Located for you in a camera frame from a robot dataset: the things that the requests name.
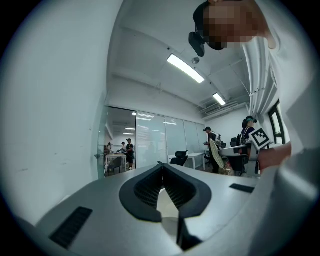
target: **person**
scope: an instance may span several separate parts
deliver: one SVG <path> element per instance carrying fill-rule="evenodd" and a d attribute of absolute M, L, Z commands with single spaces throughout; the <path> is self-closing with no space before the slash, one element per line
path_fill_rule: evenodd
<path fill-rule="evenodd" d="M 206 132 L 206 134 L 208 134 L 208 142 L 206 142 L 204 145 L 209 146 L 210 161 L 211 161 L 212 167 L 213 167 L 212 172 L 214 174 L 218 174 L 219 173 L 219 165 L 216 162 L 216 160 L 212 154 L 212 150 L 211 150 L 211 146 L 210 146 L 210 140 L 216 142 L 217 135 L 211 130 L 210 127 L 206 127 L 203 131 Z"/>
<path fill-rule="evenodd" d="M 131 143 L 130 138 L 126 141 L 128 142 L 126 145 L 126 161 L 129 163 L 129 171 L 131 171 L 134 163 L 134 145 Z"/>
<path fill-rule="evenodd" d="M 111 149 L 112 149 L 111 142 L 109 142 L 108 145 L 106 146 L 106 150 L 110 152 Z"/>
<path fill-rule="evenodd" d="M 303 149 L 316 149 L 320 145 L 319 56 L 295 17 L 274 0 L 208 0 L 195 10 L 193 20 L 214 50 L 222 50 L 229 43 L 250 42 L 254 37 L 267 42 L 281 114 L 291 141 L 261 150 L 260 169 L 280 165 Z M 301 124 L 308 124 L 308 132 Z"/>
<path fill-rule="evenodd" d="M 243 120 L 241 134 L 246 140 L 249 139 L 249 134 L 255 130 L 254 125 L 255 125 L 255 120 L 252 116 L 247 116 Z"/>

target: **white shirt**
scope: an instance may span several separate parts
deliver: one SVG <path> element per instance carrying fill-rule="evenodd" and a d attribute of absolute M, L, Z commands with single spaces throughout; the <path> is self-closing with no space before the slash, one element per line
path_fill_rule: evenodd
<path fill-rule="evenodd" d="M 320 146 L 319 57 L 301 24 L 281 3 L 255 0 L 261 8 L 276 48 L 269 49 L 281 114 L 292 154 Z"/>

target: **ceiling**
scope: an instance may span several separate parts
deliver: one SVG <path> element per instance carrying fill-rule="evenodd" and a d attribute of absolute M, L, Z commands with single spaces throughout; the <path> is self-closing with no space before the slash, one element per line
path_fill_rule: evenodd
<path fill-rule="evenodd" d="M 250 81 L 242 47 L 215 51 L 205 45 L 197 57 L 188 42 L 195 29 L 193 12 L 204 0 L 124 0 L 111 38 L 108 72 L 157 87 L 199 107 L 219 107 L 212 97 L 249 102 Z M 167 62 L 175 54 L 205 79 L 197 83 Z"/>
<path fill-rule="evenodd" d="M 136 116 L 132 115 L 132 111 L 110 107 L 108 110 L 108 118 L 111 120 L 113 135 L 123 133 L 134 134 L 134 130 L 126 128 L 136 128 Z"/>

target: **window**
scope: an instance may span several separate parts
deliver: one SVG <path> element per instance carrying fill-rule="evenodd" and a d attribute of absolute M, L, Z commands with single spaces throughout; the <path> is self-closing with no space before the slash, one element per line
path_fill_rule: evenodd
<path fill-rule="evenodd" d="M 286 144 L 284 126 L 282 123 L 282 118 L 281 118 L 279 107 L 278 107 L 279 103 L 280 101 L 278 100 L 277 103 L 270 110 L 269 117 L 272 125 L 274 142 L 276 144 Z"/>

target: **black cap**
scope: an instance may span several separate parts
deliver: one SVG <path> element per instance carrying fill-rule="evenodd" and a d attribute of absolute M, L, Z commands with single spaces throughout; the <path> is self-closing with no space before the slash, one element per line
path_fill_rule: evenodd
<path fill-rule="evenodd" d="M 257 120 L 254 119 L 251 115 L 247 116 L 247 117 L 245 118 L 245 120 L 246 120 L 247 122 L 249 122 L 249 121 L 253 121 L 254 123 L 257 122 Z"/>

